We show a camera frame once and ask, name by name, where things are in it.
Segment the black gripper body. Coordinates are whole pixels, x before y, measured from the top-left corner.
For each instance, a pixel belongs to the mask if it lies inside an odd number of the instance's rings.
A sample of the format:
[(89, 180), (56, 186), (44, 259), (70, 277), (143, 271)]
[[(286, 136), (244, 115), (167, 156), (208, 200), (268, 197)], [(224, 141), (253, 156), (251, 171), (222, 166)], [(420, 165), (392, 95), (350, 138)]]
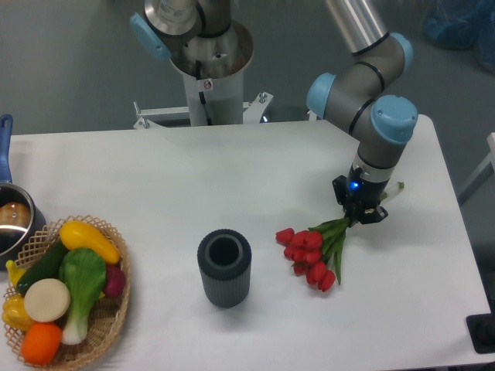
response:
[(352, 164), (345, 181), (345, 210), (374, 209), (390, 178), (391, 168)]

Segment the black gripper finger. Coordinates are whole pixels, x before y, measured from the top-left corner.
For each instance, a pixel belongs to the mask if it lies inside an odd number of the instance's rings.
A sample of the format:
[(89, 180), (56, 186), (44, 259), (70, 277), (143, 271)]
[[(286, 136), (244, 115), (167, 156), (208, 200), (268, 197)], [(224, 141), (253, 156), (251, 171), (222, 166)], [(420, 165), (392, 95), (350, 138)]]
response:
[(360, 210), (355, 216), (355, 220), (363, 225), (380, 223), (387, 217), (387, 210), (378, 205), (374, 208)]
[(336, 201), (343, 208), (344, 217), (349, 221), (353, 221), (354, 204), (350, 191), (347, 189), (347, 177), (344, 175), (338, 176), (332, 181), (332, 185)]

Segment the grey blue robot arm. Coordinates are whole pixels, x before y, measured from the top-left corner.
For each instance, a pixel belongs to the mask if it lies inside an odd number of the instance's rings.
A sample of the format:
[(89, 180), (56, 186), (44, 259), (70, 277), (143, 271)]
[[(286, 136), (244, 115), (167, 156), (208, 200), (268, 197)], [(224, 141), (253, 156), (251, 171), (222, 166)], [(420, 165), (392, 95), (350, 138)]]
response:
[[(348, 175), (336, 178), (333, 189), (351, 223), (378, 223), (387, 215), (381, 195), (418, 120), (411, 101), (385, 90), (409, 68), (413, 49), (405, 37), (388, 32), (371, 2), (326, 5), (354, 63), (340, 77), (316, 78), (306, 105), (358, 141)], [(147, 1), (130, 26), (149, 54), (169, 60), (183, 75), (192, 125), (244, 122), (243, 73), (254, 45), (232, 19), (228, 1)]]

